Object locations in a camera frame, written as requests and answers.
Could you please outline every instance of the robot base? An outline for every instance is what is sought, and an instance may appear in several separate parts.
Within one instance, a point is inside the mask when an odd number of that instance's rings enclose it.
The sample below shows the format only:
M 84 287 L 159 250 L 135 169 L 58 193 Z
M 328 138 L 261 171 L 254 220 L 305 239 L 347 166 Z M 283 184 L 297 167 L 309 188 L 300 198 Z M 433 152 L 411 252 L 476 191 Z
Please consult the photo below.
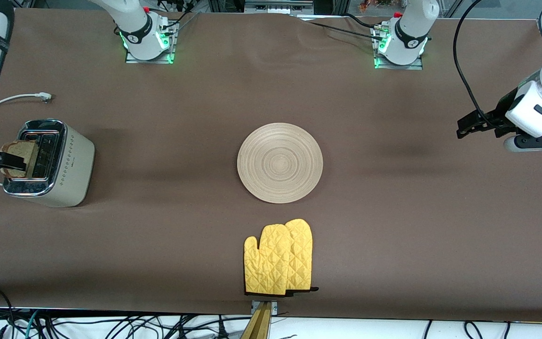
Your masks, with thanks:
M 382 27 L 387 26 L 387 21 L 382 23 Z M 408 65 L 397 65 L 390 62 L 385 55 L 381 54 L 378 49 L 383 47 L 383 44 L 387 43 L 389 40 L 389 33 L 386 29 L 374 29 L 370 28 L 372 36 L 382 37 L 383 40 L 372 40 L 372 48 L 374 50 L 374 67 L 375 68 L 386 68 L 386 69 L 407 69 L 413 71 L 421 71 L 423 69 L 422 57 L 418 56 L 415 61 Z
M 138 58 L 135 58 L 129 51 L 127 50 L 127 55 L 125 56 L 125 63 L 127 64 L 172 64 L 175 61 L 175 50 L 177 48 L 177 36 L 179 34 L 179 25 L 173 25 L 172 27 L 168 28 L 168 36 L 167 37 L 161 37 L 161 41 L 163 44 L 167 45 L 168 48 L 164 50 L 159 56 L 156 58 L 153 58 L 151 60 L 140 60 Z

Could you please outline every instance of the white floor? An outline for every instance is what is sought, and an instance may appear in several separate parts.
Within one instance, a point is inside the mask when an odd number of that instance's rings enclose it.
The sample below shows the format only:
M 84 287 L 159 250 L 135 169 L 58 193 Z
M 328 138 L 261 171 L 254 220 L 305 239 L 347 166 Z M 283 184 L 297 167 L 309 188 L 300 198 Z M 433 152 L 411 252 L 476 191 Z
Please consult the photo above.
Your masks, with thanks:
M 228 315 L 226 318 L 239 317 Z M 73 318 L 60 319 L 56 322 L 73 320 L 77 322 L 92 322 L 105 318 Z M 179 317 L 160 317 L 164 326 L 172 326 Z M 206 322 L 217 320 L 216 315 L 203 315 L 195 318 L 186 327 L 197 326 Z M 423 339 L 424 330 L 428 324 L 424 320 L 359 320 L 359 319 L 331 319 L 331 318 L 273 318 L 269 339 L 286 339 L 295 335 L 295 339 Z M 0 329 L 6 324 L 0 320 Z M 242 331 L 247 325 L 247 320 L 224 321 L 228 333 Z M 504 323 L 475 323 L 483 339 L 501 339 L 505 333 Z M 63 324 L 58 327 L 70 339 L 103 339 L 116 325 L 115 322 L 100 324 Z M 116 338 L 124 339 L 129 334 L 130 327 L 120 333 Z M 479 339 L 473 328 L 469 326 L 473 339 Z M 6 331 L 4 339 L 10 338 L 10 329 Z M 187 335 L 190 339 L 210 338 L 214 335 L 211 331 L 194 331 Z M 24 336 L 16 331 L 16 337 Z M 135 333 L 135 339 L 162 338 L 160 332 L 141 328 Z M 463 322 L 432 322 L 428 339 L 466 339 L 463 330 Z M 508 335 L 509 339 L 542 339 L 542 324 L 513 323 Z

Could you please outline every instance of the power cord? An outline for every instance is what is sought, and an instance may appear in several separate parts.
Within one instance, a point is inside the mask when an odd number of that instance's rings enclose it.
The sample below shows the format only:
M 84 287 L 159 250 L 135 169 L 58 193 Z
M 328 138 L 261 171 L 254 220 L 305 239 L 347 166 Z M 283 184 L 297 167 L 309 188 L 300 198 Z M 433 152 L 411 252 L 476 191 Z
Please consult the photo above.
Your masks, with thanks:
M 460 29 L 461 29 L 461 24 L 463 24 L 463 21 L 465 19 L 465 17 L 467 17 L 467 15 L 470 13 L 470 11 L 478 4 L 480 3 L 482 0 L 475 0 L 473 2 L 473 4 L 471 4 L 468 9 L 465 10 L 465 12 L 463 13 L 463 15 L 461 16 L 461 19 L 459 20 L 459 23 L 457 24 L 457 28 L 455 30 L 455 35 L 454 35 L 454 38 L 453 38 L 453 60 L 454 60 L 454 63 L 455 63 L 455 67 L 457 68 L 457 72 L 459 73 L 459 76 L 461 78 L 461 81 L 463 81 L 463 84 L 465 86 L 465 89 L 467 90 L 467 94 L 470 96 L 470 99 L 471 99 L 471 102 L 474 104 L 474 107 L 476 108 L 476 111 L 478 112 L 478 114 L 480 114 L 480 117 L 484 120 L 484 122 L 486 122 L 486 124 L 489 126 L 489 127 L 495 127 L 493 124 L 491 124 L 491 122 L 488 120 L 488 118 L 486 117 L 486 115 L 484 114 L 484 112 L 480 109 L 480 105 L 478 105 L 478 102 L 476 101 L 476 97 L 474 97 L 474 94 L 471 92 L 471 87 L 470 87 L 470 84 L 467 83 L 467 80 L 465 79 L 465 76 L 463 75 L 463 72 L 461 71 L 461 67 L 459 65 L 459 60 L 457 58 L 457 39 L 459 37 L 459 32 L 460 32 Z
M 478 335 L 478 339 L 484 339 L 482 337 L 482 333 L 480 333 L 480 330 L 478 330 L 478 326 L 476 326 L 476 324 L 474 324 L 474 322 L 464 322 L 463 323 L 463 330 L 465 331 L 465 335 L 467 335 L 467 337 L 469 339 L 475 339 L 473 336 L 471 336 L 471 334 L 469 333 L 469 331 L 467 330 L 467 325 L 471 324 L 471 326 L 473 326 L 474 330 L 476 330 L 476 334 Z M 511 322 L 507 322 L 507 326 L 505 328 L 505 333 L 503 334 L 503 339 L 507 339 L 507 336 L 510 334 L 510 327 L 511 327 Z
M 430 325 L 432 324 L 432 320 L 428 320 L 428 326 L 426 326 L 426 331 L 423 333 L 423 339 L 428 339 L 428 332 L 430 332 Z
M 378 37 L 378 36 L 370 36 L 368 34 L 363 34 L 363 33 L 359 33 L 359 32 L 353 32 L 353 31 L 349 31 L 349 30 L 343 30 L 342 28 L 338 28 L 338 27 L 333 27 L 333 26 L 328 26 L 328 25 L 323 25 L 323 24 L 319 24 L 318 22 L 310 22 L 310 24 L 313 24 L 313 25 L 317 25 L 317 26 L 322 26 L 322 27 L 325 27 L 325 28 L 329 28 L 331 30 L 336 30 L 336 31 L 340 31 L 340 32 L 345 32 L 345 33 L 349 33 L 349 34 L 353 34 L 355 36 L 362 36 L 362 37 L 366 37 L 368 39 L 372 39 L 372 40 L 382 40 L 381 37 Z
M 161 0 L 158 1 L 158 6 L 160 6 L 160 5 L 162 5 L 162 7 L 164 7 L 165 11 L 168 11 L 168 8 L 166 8 L 166 6 L 164 6 L 164 2 L 161 1 Z
M 39 311 L 38 309 L 37 311 L 34 311 L 31 315 L 31 318 L 28 320 L 28 325 L 26 326 L 26 333 L 24 333 L 24 339 L 28 339 L 30 337 L 31 326 L 32 326 L 32 323 L 35 321 L 35 317 L 37 316 L 38 311 Z
M 374 25 L 370 25 L 370 24 L 366 24 L 365 22 L 359 20 L 358 17 L 355 17 L 354 15 L 352 15 L 351 13 L 344 13 L 343 15 L 340 15 L 340 16 L 347 16 L 347 17 L 350 17 L 351 19 L 353 19 L 354 21 L 356 21 L 359 25 L 363 26 L 363 27 L 367 27 L 367 28 L 373 28 Z
M 179 17 L 179 19 L 177 19 L 176 21 L 172 22 L 171 24 L 168 24 L 168 25 L 166 25 L 166 26 L 162 26 L 162 29 L 165 30 L 165 29 L 167 29 L 167 28 L 169 28 L 169 27 L 175 26 L 176 24 L 179 23 L 179 21 L 181 21 L 181 19 L 183 19 L 183 17 L 185 17 L 185 15 L 187 15 L 187 13 L 190 13 L 190 11 L 187 10 L 187 11 L 183 12 L 183 14 Z
M 49 101 L 52 99 L 52 95 L 46 92 L 39 92 L 39 93 L 31 93 L 31 94 L 18 94 L 18 95 L 12 95 L 11 97 L 5 98 L 0 100 L 0 105 L 2 103 L 6 103 L 7 101 L 20 99 L 20 98 L 41 98 L 43 103 L 49 103 Z
M 228 318 L 228 319 L 224 319 L 223 321 L 224 322 L 232 322 L 234 320 L 250 320 L 252 317 L 236 317 L 236 318 Z M 203 328 L 206 328 L 206 326 L 209 326 L 210 324 L 214 324 L 214 323 L 218 323 L 219 320 L 215 320 L 215 321 L 212 321 L 212 322 L 207 322 L 207 323 L 204 323 L 204 324 L 200 324 L 194 328 L 190 328 L 189 330 L 186 330 L 185 331 L 185 334 L 183 335 L 179 335 L 179 337 L 177 337 L 176 339 L 186 339 L 186 336 L 191 332 L 191 331 L 198 331 L 198 330 L 202 330 Z
M 6 301 L 6 304 L 8 305 L 8 311 L 9 311 L 9 319 L 8 319 L 8 322 L 10 323 L 11 322 L 11 338 L 15 338 L 16 337 L 16 334 L 15 334 L 15 320 L 14 320 L 14 312 L 13 312 L 13 307 L 11 306 L 11 302 L 9 302 L 9 298 L 7 298 L 6 294 L 3 293 L 1 290 L 0 290 L 0 296 L 2 296 L 4 298 L 4 300 Z
M 1 328 L 1 330 L 0 330 L 0 339 L 3 339 L 4 333 L 6 333 L 6 330 L 7 330 L 7 326 L 8 325 Z
M 223 317 L 219 314 L 219 335 L 218 339 L 229 339 L 230 335 L 225 330 L 225 324 L 223 323 Z

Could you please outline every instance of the black cable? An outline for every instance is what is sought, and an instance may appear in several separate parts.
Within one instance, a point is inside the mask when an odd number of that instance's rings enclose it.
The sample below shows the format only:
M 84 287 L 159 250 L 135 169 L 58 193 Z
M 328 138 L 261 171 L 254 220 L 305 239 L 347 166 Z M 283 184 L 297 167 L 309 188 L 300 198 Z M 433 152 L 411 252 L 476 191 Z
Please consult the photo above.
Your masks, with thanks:
M 219 314 L 219 335 L 218 339 L 230 339 L 229 334 L 225 330 L 225 325 L 223 323 L 223 317 Z
M 160 317 L 156 317 L 156 321 L 159 323 L 160 333 L 162 335 L 164 335 L 164 326 L 162 326 L 162 322 L 160 321 Z
M 478 333 L 478 338 L 479 339 L 484 339 L 482 337 L 482 333 L 480 333 L 480 330 L 478 330 L 478 326 L 476 326 L 476 324 L 474 324 L 474 322 L 464 322 L 463 323 L 463 330 L 465 331 L 465 334 L 467 335 L 467 337 L 469 339 L 475 339 L 473 336 L 471 336 L 471 334 L 467 331 L 467 325 L 471 324 L 472 326 L 474 326 L 474 329 L 476 330 L 476 333 Z
M 507 339 L 507 336 L 510 334 L 510 327 L 511 327 L 511 322 L 507 322 L 505 333 L 503 334 L 503 339 Z
M 349 33 L 349 34 L 354 34 L 355 36 L 363 36 L 363 37 L 366 37 L 366 38 L 369 38 L 369 39 L 372 39 L 372 40 L 382 40 L 382 38 L 378 37 L 378 36 L 370 36 L 368 34 L 362 34 L 362 33 L 359 33 L 359 32 L 343 30 L 342 28 L 327 26 L 327 25 L 319 24 L 318 22 L 310 22 L 310 24 L 317 25 L 317 26 L 322 26 L 322 27 L 325 27 L 325 28 L 330 28 L 331 30 L 337 30 L 337 31 L 340 31 L 340 32 L 346 32 L 346 33 Z
M 53 327 L 53 329 L 54 329 L 54 332 L 58 332 L 58 334 L 60 334 L 62 337 L 64 337 L 64 339 L 70 339 L 69 337 L 64 335 L 64 333 L 60 332 L 60 330 L 58 330 L 55 326 Z
M 187 331 L 192 331 L 192 330 L 194 330 L 194 331 L 211 331 L 211 332 L 219 334 L 219 331 L 215 331 L 215 330 L 211 329 L 210 327 L 203 327 L 203 328 L 197 328 L 197 329 L 195 329 L 195 328 L 184 328 L 184 330 L 187 330 Z
M 30 320 L 30 316 L 29 314 L 32 314 L 31 310 L 26 310 L 26 311 L 20 311 L 20 310 L 13 310 L 13 312 L 11 313 L 11 317 L 14 318 L 14 322 L 12 322 L 10 320 L 10 317 L 8 315 L 9 312 L 8 310 L 0 310 L 0 319 L 4 318 L 5 320 L 7 320 L 8 324 L 10 326 L 13 326 L 13 329 L 15 330 L 18 330 L 21 334 L 22 334 L 22 337 L 24 337 L 24 335 L 26 334 L 26 327 L 23 327 L 19 324 L 16 324 L 16 322 L 18 320 L 22 320 L 24 322 L 26 322 L 28 324 L 29 320 Z M 47 318 L 45 318 L 46 316 L 40 314 L 39 317 L 35 318 L 35 327 L 33 329 L 36 330 L 36 333 L 31 335 L 30 338 L 34 338 L 34 337 L 39 337 L 39 338 L 46 338 L 47 336 L 45 335 L 45 332 L 44 330 L 47 330 Z M 39 328 L 39 326 L 37 326 L 37 322 L 40 321 L 41 319 L 43 318 L 43 320 L 46 321 L 46 325 L 45 327 L 41 327 Z
M 116 338 L 116 336 L 119 335 L 125 328 L 127 328 L 128 326 L 131 326 L 131 324 L 132 324 L 133 322 L 136 322 L 137 320 L 141 320 L 141 317 L 142 317 L 142 316 L 140 315 L 140 316 L 138 316 L 138 317 L 135 318 L 135 319 L 129 320 L 129 322 L 127 322 L 127 324 L 126 324 L 125 326 L 123 326 L 122 328 L 120 328 L 120 330 L 118 330 L 112 337 L 110 337 L 110 339 Z
M 455 62 L 455 67 L 457 68 L 457 72 L 459 73 L 461 77 L 461 81 L 463 81 L 463 84 L 465 85 L 465 89 L 467 90 L 467 94 L 469 94 L 471 102 L 474 104 L 474 107 L 476 108 L 476 111 L 478 114 L 480 114 L 480 117 L 486 122 L 486 124 L 489 127 L 495 127 L 491 122 L 488 120 L 486 115 L 484 115 L 484 112 L 480 109 L 480 106 L 478 105 L 478 102 L 476 101 L 476 97 L 474 97 L 474 94 L 471 92 L 470 84 L 467 83 L 467 80 L 465 79 L 465 76 L 463 75 L 463 72 L 461 71 L 461 67 L 459 65 L 459 60 L 457 58 L 457 39 L 459 37 L 459 32 L 461 29 L 461 24 L 463 24 L 463 21 L 465 17 L 470 13 L 470 11 L 482 0 L 475 0 L 471 6 L 468 7 L 468 9 L 465 10 L 463 15 L 461 16 L 461 19 L 459 20 L 459 23 L 457 24 L 457 28 L 455 30 L 455 35 L 453 38 L 453 60 Z
M 142 326 L 142 327 L 143 327 L 143 328 L 146 328 L 146 329 L 148 329 L 148 330 L 152 330 L 152 331 L 156 332 L 156 339 L 160 339 L 160 333 L 158 333 L 158 331 L 157 331 L 156 329 L 151 328 L 151 327 L 149 327 L 149 326 Z
M 101 323 L 115 323 L 119 321 L 126 321 L 126 320 L 105 319 L 105 320 L 97 320 L 96 322 L 59 322 L 59 323 L 55 323 L 54 326 L 63 325 L 63 324 L 91 325 L 91 324 L 101 324 Z
M 233 320 L 249 320 L 251 317 L 238 317 L 238 318 L 228 318 L 228 319 L 224 319 L 223 321 L 224 322 L 231 322 Z M 198 325 L 194 328 L 191 328 L 190 330 L 188 331 L 185 331 L 185 334 L 184 335 L 181 335 L 179 337 L 177 337 L 177 339 L 185 339 L 185 336 L 188 335 L 191 331 L 197 331 L 197 330 L 201 330 L 202 328 L 204 328 L 205 326 L 209 326 L 210 324 L 215 324 L 219 322 L 219 320 L 215 320 L 215 321 L 212 321 L 212 322 L 207 322 L 207 323 L 204 323 L 202 325 Z
M 129 337 L 131 336 L 131 334 L 135 335 L 135 331 L 139 330 L 139 328 L 141 327 L 146 327 L 146 324 L 151 322 L 152 320 L 154 320 L 155 318 L 157 318 L 158 316 L 155 315 L 151 318 L 149 318 L 148 320 L 144 320 L 144 322 L 142 322 L 141 324 L 139 324 L 138 326 L 133 326 L 131 325 L 131 330 L 129 331 L 129 334 L 127 335 L 127 339 L 129 339 Z
M 6 304 L 8 305 L 8 310 L 9 310 L 8 322 L 11 322 L 11 338 L 15 338 L 14 312 L 12 311 L 13 307 L 11 306 L 11 302 L 9 302 L 9 299 L 7 298 L 6 294 L 3 293 L 1 290 L 0 290 L 0 295 L 6 300 Z
M 426 331 L 423 333 L 423 339 L 428 339 L 428 332 L 430 332 L 430 325 L 432 324 L 432 320 L 428 320 L 428 326 L 426 326 Z
M 45 328 L 47 329 L 49 337 L 51 339 L 60 339 L 60 337 L 58 336 L 58 333 L 56 333 L 56 331 L 54 330 L 54 326 L 52 324 L 53 322 L 52 322 L 51 317 L 45 318 Z
M 108 337 L 110 335 L 112 335 L 112 332 L 114 332 L 114 330 L 116 330 L 117 327 L 119 327 L 121 324 L 123 324 L 124 322 L 126 322 L 127 320 L 131 319 L 131 317 L 125 317 L 123 320 L 119 321 L 118 324 L 116 324 L 112 330 L 110 330 L 110 332 L 108 332 L 108 334 L 106 335 L 105 339 L 108 339 Z
M 471 324 L 474 328 L 474 330 L 476 330 L 476 333 L 478 334 L 478 338 L 479 339 L 483 339 L 482 337 L 482 333 L 480 333 L 480 330 L 478 330 L 478 327 L 476 326 L 476 324 L 474 324 L 474 322 L 464 322 L 463 323 L 463 330 L 465 331 L 465 334 L 467 335 L 467 337 L 469 339 L 476 339 L 474 337 L 471 336 L 471 334 L 468 332 L 467 330 L 467 325 Z M 507 339 L 507 336 L 510 334 L 510 327 L 511 327 L 511 322 L 506 322 L 507 326 L 505 328 L 505 333 L 503 334 L 503 339 Z
M 159 1 L 159 4 L 162 5 L 162 7 L 164 7 L 164 10 L 165 10 L 165 11 L 168 11 L 168 8 L 166 8 L 166 6 L 164 6 L 164 2 L 163 2 L 163 1 Z
M 41 319 L 35 318 L 35 326 L 37 328 L 37 333 L 39 335 L 39 339 L 41 339 L 41 338 L 46 339 L 45 333 L 43 333 L 43 326 L 41 326 Z
M 189 320 L 186 320 L 185 322 L 181 322 L 180 320 L 181 319 L 179 319 L 179 336 L 185 334 L 185 330 L 183 329 L 183 326 L 185 326 L 189 322 Z
M 182 315 L 181 318 L 179 318 L 179 321 L 173 326 L 171 330 L 168 331 L 168 333 L 166 333 L 163 339 L 170 339 L 170 337 L 172 337 L 179 330 L 183 330 L 183 326 L 185 326 L 185 324 L 194 319 L 196 316 L 197 315 L 195 314 Z
M 357 23 L 361 26 L 364 26 L 364 27 L 367 27 L 367 28 L 373 28 L 375 25 L 370 25 L 370 24 L 366 24 L 365 22 L 363 21 L 360 21 L 358 17 L 355 17 L 354 15 L 352 15 L 351 13 L 344 13 L 343 15 L 340 15 L 340 16 L 347 16 L 347 17 L 350 17 L 351 19 L 353 19 L 354 21 L 357 21 Z
M 178 24 L 179 21 L 181 21 L 181 19 L 183 19 L 183 17 L 185 17 L 185 15 L 187 15 L 187 13 L 189 13 L 189 12 L 190 12 L 190 11 L 188 11 L 188 10 L 185 11 L 185 12 L 183 12 L 183 14 L 179 17 L 179 19 L 177 19 L 176 21 L 174 21 L 174 22 L 171 23 L 171 24 L 168 24 L 168 25 L 166 25 L 166 26 L 162 26 L 162 29 L 165 30 L 165 29 L 167 29 L 167 28 L 169 28 L 169 27 L 172 27 L 172 26 Z

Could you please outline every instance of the metal bracket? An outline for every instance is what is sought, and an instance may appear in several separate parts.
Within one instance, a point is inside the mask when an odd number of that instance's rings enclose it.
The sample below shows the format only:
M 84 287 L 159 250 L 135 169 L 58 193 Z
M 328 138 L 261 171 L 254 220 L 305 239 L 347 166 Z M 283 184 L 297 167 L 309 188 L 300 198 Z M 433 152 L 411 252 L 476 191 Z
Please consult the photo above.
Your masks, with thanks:
M 253 300 L 252 305 L 250 305 L 250 314 L 254 314 L 254 311 L 262 302 L 262 300 Z M 271 302 L 271 315 L 277 315 L 277 302 Z
M 164 50 L 159 56 L 151 60 L 140 60 L 135 58 L 127 50 L 125 56 L 125 63 L 127 64 L 172 64 L 175 61 L 175 50 L 177 48 L 177 36 L 179 34 L 179 24 L 173 25 L 167 28 L 163 34 L 160 35 L 160 41 L 164 45 L 168 45 L 168 48 Z
M 418 56 L 412 64 L 408 65 L 396 65 L 392 64 L 383 54 L 378 50 L 384 48 L 389 43 L 390 28 L 384 25 L 387 21 L 384 21 L 382 25 L 375 25 L 374 28 L 370 28 L 372 36 L 379 36 L 382 40 L 372 40 L 372 48 L 374 50 L 374 67 L 385 69 L 408 69 L 413 71 L 421 71 L 423 69 L 422 57 Z

